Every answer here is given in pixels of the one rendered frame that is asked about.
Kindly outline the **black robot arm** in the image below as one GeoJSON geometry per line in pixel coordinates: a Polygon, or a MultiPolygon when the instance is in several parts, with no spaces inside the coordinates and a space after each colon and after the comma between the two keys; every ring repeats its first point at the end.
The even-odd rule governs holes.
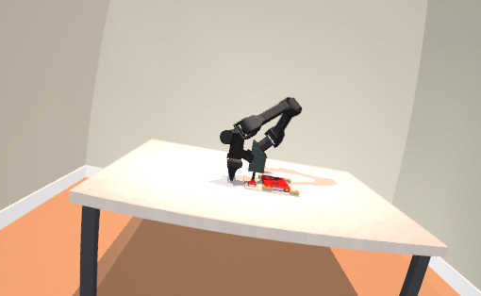
{"type": "MultiPolygon", "coordinates": [[[[282,114],[276,126],[271,127],[267,132],[265,132],[264,134],[266,135],[266,137],[261,141],[257,142],[258,147],[264,153],[271,146],[276,148],[282,142],[285,137],[285,129],[290,123],[290,119],[293,116],[300,114],[301,112],[302,108],[297,103],[297,101],[294,98],[286,97],[279,104],[269,108],[261,114],[245,117],[239,122],[233,124],[233,126],[235,127],[234,129],[224,130],[220,134],[220,141],[223,144],[243,145],[244,140],[248,140],[255,136],[262,125],[282,114]],[[241,128],[239,127],[239,125],[241,126],[241,128]],[[247,136],[245,136],[245,134],[247,136]],[[271,141],[268,135],[273,141],[271,141]]],[[[254,155],[251,153],[251,150],[248,149],[245,151],[242,148],[242,150],[240,151],[239,159],[244,159],[251,163],[254,159],[254,155]]]]}

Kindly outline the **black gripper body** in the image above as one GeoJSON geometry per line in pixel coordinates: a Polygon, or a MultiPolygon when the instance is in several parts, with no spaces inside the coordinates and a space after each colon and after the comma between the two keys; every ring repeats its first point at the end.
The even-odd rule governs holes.
{"type": "MultiPolygon", "coordinates": [[[[244,144],[243,144],[244,145],[244,144]]],[[[242,161],[239,159],[243,145],[230,144],[229,153],[227,154],[227,166],[242,168],[242,161]]]]}

